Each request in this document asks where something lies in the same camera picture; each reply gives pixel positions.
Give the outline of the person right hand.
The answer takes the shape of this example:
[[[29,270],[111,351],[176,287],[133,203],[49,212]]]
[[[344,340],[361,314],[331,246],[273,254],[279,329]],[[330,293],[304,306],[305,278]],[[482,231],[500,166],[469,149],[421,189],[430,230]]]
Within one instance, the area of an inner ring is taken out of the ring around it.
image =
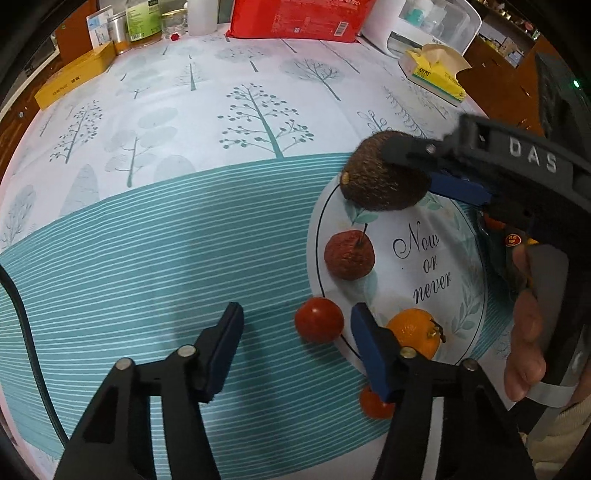
[[[543,330],[543,317],[538,301],[528,285],[531,273],[526,247],[516,247],[512,258],[527,282],[514,305],[511,351],[504,372],[505,392],[510,400],[518,402],[542,380],[546,372],[546,362],[538,342]]]

